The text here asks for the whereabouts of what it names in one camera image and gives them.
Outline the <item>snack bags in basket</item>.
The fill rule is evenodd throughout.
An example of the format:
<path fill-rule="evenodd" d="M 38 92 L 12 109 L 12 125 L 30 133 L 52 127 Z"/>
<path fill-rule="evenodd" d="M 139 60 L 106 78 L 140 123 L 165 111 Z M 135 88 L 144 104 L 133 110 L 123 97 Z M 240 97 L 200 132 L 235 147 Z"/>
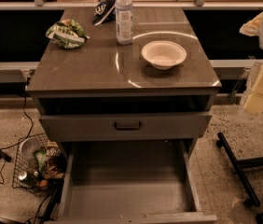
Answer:
<path fill-rule="evenodd" d="M 63 157 L 58 145 L 48 141 L 33 153 L 38 163 L 39 173 L 47 180 L 64 178 L 67 161 Z"/>

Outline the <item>open lower grey drawer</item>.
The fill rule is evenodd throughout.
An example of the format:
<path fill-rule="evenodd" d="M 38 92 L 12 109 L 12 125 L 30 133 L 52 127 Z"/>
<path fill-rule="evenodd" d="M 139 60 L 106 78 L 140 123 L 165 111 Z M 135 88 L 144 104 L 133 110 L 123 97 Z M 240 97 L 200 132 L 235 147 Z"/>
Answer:
<path fill-rule="evenodd" d="M 56 224 L 215 224 L 180 140 L 72 146 Z"/>

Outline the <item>black chair base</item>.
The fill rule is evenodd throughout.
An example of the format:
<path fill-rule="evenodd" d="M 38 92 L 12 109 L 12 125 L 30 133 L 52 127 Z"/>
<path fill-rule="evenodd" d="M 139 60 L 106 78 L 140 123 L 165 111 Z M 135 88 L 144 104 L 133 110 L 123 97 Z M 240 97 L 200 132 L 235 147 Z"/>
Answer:
<path fill-rule="evenodd" d="M 216 141 L 216 146 L 223 147 L 225 149 L 228 158 L 248 195 L 248 198 L 243 202 L 244 206 L 247 208 L 251 208 L 252 206 L 259 207 L 260 200 L 257 198 L 256 193 L 243 170 L 247 168 L 257 168 L 263 166 L 263 157 L 238 160 L 231 150 L 225 135 L 218 133 L 217 137 L 218 140 Z M 256 214 L 256 223 L 263 224 L 263 212 Z"/>

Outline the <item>white paper bowl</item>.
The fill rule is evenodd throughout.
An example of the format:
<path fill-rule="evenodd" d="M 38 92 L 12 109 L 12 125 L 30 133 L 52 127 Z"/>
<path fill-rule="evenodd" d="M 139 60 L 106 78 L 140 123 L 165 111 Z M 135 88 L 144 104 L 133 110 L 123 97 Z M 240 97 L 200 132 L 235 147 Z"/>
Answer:
<path fill-rule="evenodd" d="M 153 41 L 143 46 L 143 58 L 154 68 L 168 70 L 181 64 L 187 57 L 186 50 L 172 41 Z"/>

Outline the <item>clear plastic water bottle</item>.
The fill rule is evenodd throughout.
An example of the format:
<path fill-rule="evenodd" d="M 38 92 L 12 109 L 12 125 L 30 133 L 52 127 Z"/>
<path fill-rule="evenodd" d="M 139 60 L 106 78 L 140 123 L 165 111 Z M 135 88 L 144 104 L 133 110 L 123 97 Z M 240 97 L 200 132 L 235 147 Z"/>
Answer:
<path fill-rule="evenodd" d="M 120 45 L 128 45 L 133 35 L 132 0 L 116 0 L 115 11 L 117 41 Z"/>

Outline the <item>green chip bag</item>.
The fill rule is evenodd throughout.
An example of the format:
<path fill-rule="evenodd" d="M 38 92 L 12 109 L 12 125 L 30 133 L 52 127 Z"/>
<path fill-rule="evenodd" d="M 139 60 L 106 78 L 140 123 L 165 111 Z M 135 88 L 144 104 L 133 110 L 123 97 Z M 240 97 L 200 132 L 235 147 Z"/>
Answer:
<path fill-rule="evenodd" d="M 55 22 L 47 29 L 46 37 L 63 49 L 78 49 L 90 38 L 72 19 Z"/>

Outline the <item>dark blue chip bag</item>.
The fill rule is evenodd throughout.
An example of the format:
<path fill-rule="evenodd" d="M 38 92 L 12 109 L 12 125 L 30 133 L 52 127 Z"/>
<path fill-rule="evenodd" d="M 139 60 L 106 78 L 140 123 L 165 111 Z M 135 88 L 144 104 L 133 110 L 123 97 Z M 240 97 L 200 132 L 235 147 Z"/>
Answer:
<path fill-rule="evenodd" d="M 106 22 L 114 21 L 116 19 L 115 12 L 116 0 L 103 0 L 94 9 L 92 24 L 97 26 Z"/>

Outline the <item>grey drawer cabinet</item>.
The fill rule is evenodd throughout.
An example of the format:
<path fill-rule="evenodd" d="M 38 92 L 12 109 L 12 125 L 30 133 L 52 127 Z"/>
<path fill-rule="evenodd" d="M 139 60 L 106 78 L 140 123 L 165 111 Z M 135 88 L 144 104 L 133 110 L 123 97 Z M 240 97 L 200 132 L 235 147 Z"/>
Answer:
<path fill-rule="evenodd" d="M 133 41 L 125 46 L 116 40 L 114 23 L 92 24 L 91 8 L 63 12 L 90 38 L 80 49 L 48 44 L 28 86 L 40 117 L 210 112 L 221 83 L 183 9 L 137 7 L 133 12 Z M 141 51 L 155 40 L 180 44 L 187 52 L 185 61 L 167 71 L 153 68 Z M 181 139 L 187 152 L 199 138 Z M 68 155 L 72 144 L 80 142 L 55 143 Z"/>

